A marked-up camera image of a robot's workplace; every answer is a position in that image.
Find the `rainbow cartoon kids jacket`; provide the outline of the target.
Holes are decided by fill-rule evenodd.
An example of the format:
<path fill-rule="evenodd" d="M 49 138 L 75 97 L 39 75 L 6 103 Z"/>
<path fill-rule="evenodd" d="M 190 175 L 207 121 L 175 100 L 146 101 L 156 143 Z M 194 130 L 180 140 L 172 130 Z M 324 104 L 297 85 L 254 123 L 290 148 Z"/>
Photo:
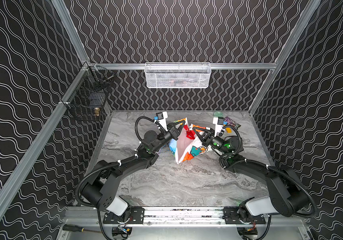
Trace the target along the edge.
<path fill-rule="evenodd" d="M 184 118 L 183 120 L 185 120 L 185 125 L 178 140 L 172 139 L 168 144 L 169 149 L 175 156 L 177 164 L 192 160 L 199 155 L 212 151 L 211 147 L 205 147 L 203 145 L 198 138 L 198 135 L 193 131 L 193 127 L 196 127 L 197 125 L 189 125 L 187 118 Z"/>

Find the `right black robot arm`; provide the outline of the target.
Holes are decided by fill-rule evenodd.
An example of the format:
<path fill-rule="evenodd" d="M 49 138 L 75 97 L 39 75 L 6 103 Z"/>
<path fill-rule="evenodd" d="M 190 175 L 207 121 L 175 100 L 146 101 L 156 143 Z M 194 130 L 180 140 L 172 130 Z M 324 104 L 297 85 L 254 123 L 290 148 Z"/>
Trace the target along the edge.
<path fill-rule="evenodd" d="M 221 152 L 219 163 L 226 171 L 253 178 L 267 186 L 268 196 L 250 198 L 238 207 L 238 217 L 250 222 L 259 215 L 282 215 L 313 218 L 318 213 L 315 200 L 290 169 L 280 169 L 243 157 L 243 140 L 231 125 L 222 127 L 220 133 L 213 129 L 192 127 L 205 147 Z"/>

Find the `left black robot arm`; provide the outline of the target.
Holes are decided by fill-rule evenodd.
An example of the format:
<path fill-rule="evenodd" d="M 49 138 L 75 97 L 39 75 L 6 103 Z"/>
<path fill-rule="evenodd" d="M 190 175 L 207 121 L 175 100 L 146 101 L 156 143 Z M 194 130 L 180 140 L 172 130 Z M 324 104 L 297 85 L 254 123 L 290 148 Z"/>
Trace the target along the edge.
<path fill-rule="evenodd" d="M 143 137 L 139 135 L 138 123 L 147 120 L 157 125 L 160 133 L 147 131 Z M 134 155 L 116 162 L 98 162 L 93 170 L 84 176 L 75 189 L 75 198 L 81 205 L 96 208 L 100 212 L 109 211 L 116 216 L 126 214 L 129 204 L 116 195 L 120 182 L 140 170 L 154 165 L 159 150 L 171 140 L 178 140 L 187 120 L 182 119 L 163 125 L 159 120 L 145 116 L 137 118 L 134 132 L 139 146 Z"/>

